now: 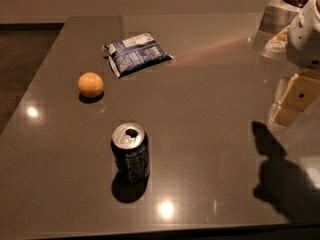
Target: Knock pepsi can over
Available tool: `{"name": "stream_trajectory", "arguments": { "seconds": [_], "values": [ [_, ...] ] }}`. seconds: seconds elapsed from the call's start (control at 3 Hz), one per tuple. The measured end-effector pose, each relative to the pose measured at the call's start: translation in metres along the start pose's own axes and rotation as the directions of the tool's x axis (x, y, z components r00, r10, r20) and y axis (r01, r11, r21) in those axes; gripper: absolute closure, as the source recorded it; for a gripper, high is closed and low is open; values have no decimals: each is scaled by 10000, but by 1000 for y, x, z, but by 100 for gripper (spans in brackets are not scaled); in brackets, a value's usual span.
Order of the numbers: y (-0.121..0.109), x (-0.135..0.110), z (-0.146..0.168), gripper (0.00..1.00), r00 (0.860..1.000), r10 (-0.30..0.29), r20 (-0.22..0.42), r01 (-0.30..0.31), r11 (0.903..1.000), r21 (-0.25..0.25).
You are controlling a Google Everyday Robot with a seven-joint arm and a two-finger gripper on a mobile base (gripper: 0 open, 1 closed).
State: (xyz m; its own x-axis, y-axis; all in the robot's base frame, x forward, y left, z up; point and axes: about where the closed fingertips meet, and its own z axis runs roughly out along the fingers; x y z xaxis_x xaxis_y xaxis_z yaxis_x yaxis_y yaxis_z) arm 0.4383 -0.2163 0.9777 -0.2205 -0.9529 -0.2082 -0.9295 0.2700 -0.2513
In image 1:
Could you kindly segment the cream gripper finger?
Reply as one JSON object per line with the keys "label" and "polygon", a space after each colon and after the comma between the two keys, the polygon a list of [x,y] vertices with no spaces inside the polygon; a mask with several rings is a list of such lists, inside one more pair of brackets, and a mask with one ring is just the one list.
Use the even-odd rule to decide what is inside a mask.
{"label": "cream gripper finger", "polygon": [[271,38],[265,45],[265,49],[272,52],[285,52],[287,46],[289,26],[283,28],[277,35]]}
{"label": "cream gripper finger", "polygon": [[269,121],[289,127],[319,96],[319,71],[301,69],[291,77],[283,77],[275,92]]}

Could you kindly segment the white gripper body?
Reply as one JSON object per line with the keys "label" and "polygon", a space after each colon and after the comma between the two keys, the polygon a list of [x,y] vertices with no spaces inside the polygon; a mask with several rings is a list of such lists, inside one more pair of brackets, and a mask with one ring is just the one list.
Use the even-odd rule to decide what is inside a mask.
{"label": "white gripper body", "polygon": [[320,0],[308,0],[292,20],[286,52],[299,67],[320,68]]}

